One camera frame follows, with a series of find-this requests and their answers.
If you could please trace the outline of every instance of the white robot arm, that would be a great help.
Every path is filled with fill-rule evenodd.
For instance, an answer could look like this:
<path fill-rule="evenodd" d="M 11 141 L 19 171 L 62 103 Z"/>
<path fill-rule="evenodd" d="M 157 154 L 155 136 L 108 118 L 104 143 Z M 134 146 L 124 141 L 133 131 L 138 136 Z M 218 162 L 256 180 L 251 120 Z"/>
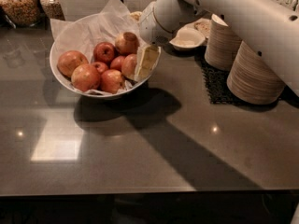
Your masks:
<path fill-rule="evenodd" d="M 141 37 L 161 45 L 206 11 L 221 17 L 299 96 L 299 14 L 271 0 L 157 0 L 140 18 Z"/>

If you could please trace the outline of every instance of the glass jar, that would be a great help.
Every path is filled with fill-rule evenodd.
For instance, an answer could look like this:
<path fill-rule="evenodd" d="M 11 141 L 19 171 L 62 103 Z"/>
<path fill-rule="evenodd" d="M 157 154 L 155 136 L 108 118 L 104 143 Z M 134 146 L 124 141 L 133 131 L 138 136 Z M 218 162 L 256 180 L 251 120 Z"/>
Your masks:
<path fill-rule="evenodd" d="M 0 0 L 1 7 L 17 26 L 33 26 L 40 21 L 38 0 Z"/>
<path fill-rule="evenodd" d="M 64 13 L 59 0 L 39 0 L 45 14 L 50 19 L 64 21 Z"/>

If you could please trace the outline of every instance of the bowl of apples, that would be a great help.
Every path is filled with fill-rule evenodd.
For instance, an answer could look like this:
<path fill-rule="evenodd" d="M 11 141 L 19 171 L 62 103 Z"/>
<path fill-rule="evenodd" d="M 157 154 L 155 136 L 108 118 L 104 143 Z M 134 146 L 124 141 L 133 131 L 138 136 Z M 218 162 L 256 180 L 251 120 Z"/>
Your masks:
<path fill-rule="evenodd" d="M 161 48 L 142 40 L 138 24 L 123 6 L 111 0 L 102 12 L 67 24 L 55 38 L 50 68 L 65 88 L 111 100 L 134 91 L 151 77 Z"/>

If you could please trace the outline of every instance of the gray countertop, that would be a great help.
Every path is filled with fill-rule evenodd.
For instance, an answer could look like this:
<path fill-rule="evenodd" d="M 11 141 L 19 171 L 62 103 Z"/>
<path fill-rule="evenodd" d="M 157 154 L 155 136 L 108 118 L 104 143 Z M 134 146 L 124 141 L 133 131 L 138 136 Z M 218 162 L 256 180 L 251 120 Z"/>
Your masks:
<path fill-rule="evenodd" d="M 0 40 L 1 196 L 299 188 L 298 105 L 212 105 L 169 47 L 148 84 L 102 102 L 52 75 L 49 28 Z"/>

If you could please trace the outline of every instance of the black mat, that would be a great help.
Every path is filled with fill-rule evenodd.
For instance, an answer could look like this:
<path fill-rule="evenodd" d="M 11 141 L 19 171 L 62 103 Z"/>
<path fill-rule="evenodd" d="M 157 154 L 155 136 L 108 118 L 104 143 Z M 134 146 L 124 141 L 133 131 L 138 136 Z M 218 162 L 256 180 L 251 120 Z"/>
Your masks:
<path fill-rule="evenodd" d="M 203 71 L 206 90 L 212 104 L 230 104 L 230 105 L 251 105 L 236 96 L 234 96 L 226 85 L 228 71 L 221 71 L 209 65 L 205 60 L 206 47 L 199 47 L 195 52 L 195 60 Z M 289 103 L 299 106 L 299 98 L 293 91 L 286 87 L 281 93 L 279 100 L 285 100 Z"/>

